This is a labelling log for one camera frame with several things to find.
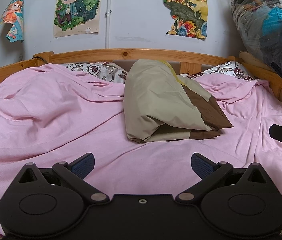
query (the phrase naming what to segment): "metal bolt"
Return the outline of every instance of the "metal bolt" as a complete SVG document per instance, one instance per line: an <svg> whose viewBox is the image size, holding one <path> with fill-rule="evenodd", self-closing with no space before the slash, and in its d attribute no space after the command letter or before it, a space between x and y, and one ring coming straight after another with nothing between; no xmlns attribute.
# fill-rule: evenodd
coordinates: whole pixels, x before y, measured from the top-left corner
<svg viewBox="0 0 282 240"><path fill-rule="evenodd" d="M94 193L91 195L91 199L94 201L103 201L106 199L106 194L103 193Z"/></svg>
<svg viewBox="0 0 282 240"><path fill-rule="evenodd" d="M192 199L194 199L194 195L192 193L184 192L184 193L179 194L179 199L185 200L185 201L192 200Z"/></svg>
<svg viewBox="0 0 282 240"><path fill-rule="evenodd" d="M139 199L139 203L140 204L145 204L145 203L147 203L147 200L146 199Z"/></svg>

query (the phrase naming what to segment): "black cable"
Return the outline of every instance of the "black cable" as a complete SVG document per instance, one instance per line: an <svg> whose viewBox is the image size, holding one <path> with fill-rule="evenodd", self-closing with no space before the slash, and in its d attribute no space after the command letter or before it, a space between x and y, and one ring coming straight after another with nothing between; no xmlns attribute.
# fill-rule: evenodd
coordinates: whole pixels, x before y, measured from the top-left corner
<svg viewBox="0 0 282 240"><path fill-rule="evenodd" d="M44 61L46 64L49 64L44 58L41 58L41 57L39 57L39 56L35 56L35 57L33 57L33 58L39 58L39 59L41 59L42 61Z"/></svg>

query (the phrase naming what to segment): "beige folded blanket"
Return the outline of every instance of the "beige folded blanket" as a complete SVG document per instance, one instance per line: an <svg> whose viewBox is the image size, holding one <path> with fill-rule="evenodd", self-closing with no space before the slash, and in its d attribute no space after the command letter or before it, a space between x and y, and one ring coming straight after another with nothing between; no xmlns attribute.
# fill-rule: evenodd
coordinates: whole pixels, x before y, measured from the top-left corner
<svg viewBox="0 0 282 240"><path fill-rule="evenodd" d="M128 73L123 99L127 136L137 142L207 139L233 127L215 98L165 61L140 59Z"/></svg>

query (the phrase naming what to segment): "plastic bag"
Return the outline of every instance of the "plastic bag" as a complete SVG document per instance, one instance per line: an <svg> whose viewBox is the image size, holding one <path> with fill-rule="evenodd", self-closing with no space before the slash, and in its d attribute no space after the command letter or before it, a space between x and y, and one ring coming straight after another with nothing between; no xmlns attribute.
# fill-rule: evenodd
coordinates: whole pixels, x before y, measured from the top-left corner
<svg viewBox="0 0 282 240"><path fill-rule="evenodd" d="M248 52L282 78L282 0L231 0L231 11Z"/></svg>

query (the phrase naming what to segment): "yellow trim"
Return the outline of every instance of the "yellow trim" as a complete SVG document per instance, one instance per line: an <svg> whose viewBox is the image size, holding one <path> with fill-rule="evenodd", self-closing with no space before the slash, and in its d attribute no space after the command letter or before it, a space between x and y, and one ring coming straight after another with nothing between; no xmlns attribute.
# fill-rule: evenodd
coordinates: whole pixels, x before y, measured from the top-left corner
<svg viewBox="0 0 282 240"><path fill-rule="evenodd" d="M176 73L174 72L174 69L173 67L168 63L166 62L165 60L159 60L160 62L164 63L165 65L167 65L169 67L169 69L171 70L172 72L172 75L174 76L174 78L177 80L177 82L179 82L181 85L184 85L187 87L186 84L184 84L181 80L178 79L178 76L176 75Z"/></svg>

